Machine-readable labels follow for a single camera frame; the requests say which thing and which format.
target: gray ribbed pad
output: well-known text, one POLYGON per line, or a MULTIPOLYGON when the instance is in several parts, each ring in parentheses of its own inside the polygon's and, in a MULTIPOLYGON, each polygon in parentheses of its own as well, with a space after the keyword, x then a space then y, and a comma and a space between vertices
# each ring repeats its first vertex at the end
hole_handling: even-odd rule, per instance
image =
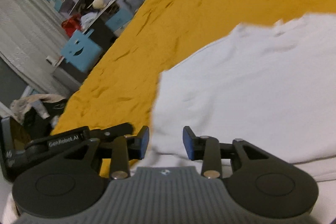
POLYGON ((307 214, 273 220, 248 212, 218 179, 201 177, 195 167, 138 168, 131 178, 110 182, 91 208, 61 219, 23 214, 16 224, 315 224, 307 214))

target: clothing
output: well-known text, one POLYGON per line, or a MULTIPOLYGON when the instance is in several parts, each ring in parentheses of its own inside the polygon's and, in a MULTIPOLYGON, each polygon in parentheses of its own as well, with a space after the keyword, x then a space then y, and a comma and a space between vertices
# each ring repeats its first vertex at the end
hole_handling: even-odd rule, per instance
POLYGON ((243 138, 318 181, 336 179, 335 25, 335 15, 317 14, 273 28, 240 24, 161 73, 152 149, 189 164, 190 126, 224 143, 243 138))
POLYGON ((30 103, 36 100, 40 100, 44 103, 56 103, 63 99, 65 99, 63 96, 57 94, 34 94, 14 100, 10 104, 10 109, 16 116, 18 122, 23 123, 26 113, 32 108, 30 103))
POLYGON ((62 99, 58 102, 42 102, 45 110, 48 113, 47 118, 41 117, 40 113, 32 107, 25 114, 23 127, 29 133, 32 140, 47 137, 58 122, 58 118, 64 112, 67 104, 67 99, 62 99))

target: yellow blanket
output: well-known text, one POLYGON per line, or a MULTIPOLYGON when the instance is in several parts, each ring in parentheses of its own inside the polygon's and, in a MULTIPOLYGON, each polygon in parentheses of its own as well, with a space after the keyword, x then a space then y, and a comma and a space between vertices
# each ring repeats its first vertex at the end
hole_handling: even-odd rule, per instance
POLYGON ((306 12, 336 12, 336 0, 146 0, 71 97, 54 133, 122 122, 131 122, 138 131, 150 124, 161 71, 240 22, 270 25, 306 12))

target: metal screw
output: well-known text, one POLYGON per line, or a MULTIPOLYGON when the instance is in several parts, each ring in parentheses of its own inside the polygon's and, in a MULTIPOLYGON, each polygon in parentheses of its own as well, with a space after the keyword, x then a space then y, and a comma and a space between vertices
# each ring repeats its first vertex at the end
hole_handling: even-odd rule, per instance
POLYGON ((125 179, 128 177, 125 171, 120 171, 120 170, 113 172, 111 176, 113 179, 125 179))
POLYGON ((221 174, 216 170, 207 170, 203 173, 207 179, 217 179, 221 176, 221 174))

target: red bag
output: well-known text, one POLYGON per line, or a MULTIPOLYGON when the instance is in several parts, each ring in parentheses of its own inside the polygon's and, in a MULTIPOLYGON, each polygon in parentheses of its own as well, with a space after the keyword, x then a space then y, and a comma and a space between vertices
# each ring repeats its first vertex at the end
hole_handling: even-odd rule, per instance
POLYGON ((68 20, 62 22, 61 26, 67 33, 68 37, 72 37, 73 33, 76 30, 80 31, 82 30, 80 22, 81 17, 82 17, 81 15, 74 15, 70 17, 68 20))

